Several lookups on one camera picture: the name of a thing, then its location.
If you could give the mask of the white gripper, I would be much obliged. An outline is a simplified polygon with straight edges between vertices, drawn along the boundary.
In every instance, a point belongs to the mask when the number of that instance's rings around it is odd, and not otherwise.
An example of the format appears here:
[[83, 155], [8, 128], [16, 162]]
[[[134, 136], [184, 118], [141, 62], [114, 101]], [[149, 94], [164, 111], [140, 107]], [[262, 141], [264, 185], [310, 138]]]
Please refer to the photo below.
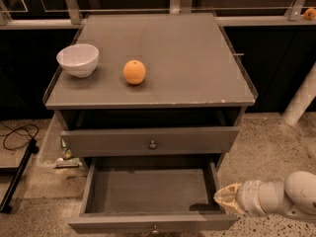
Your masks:
[[266, 213], [259, 200], [261, 181], [246, 181], [226, 186], [214, 194], [214, 200], [229, 212], [246, 214], [253, 217], [263, 217]]

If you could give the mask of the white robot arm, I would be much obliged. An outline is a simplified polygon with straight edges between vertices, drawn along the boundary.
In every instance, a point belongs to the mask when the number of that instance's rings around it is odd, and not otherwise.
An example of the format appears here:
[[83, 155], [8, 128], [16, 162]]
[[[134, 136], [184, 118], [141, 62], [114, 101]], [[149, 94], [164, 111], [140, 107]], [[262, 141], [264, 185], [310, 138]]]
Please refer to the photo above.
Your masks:
[[215, 201], [236, 214], [271, 214], [313, 223], [316, 217], [315, 119], [304, 111], [315, 97], [309, 72], [283, 115], [247, 115]]

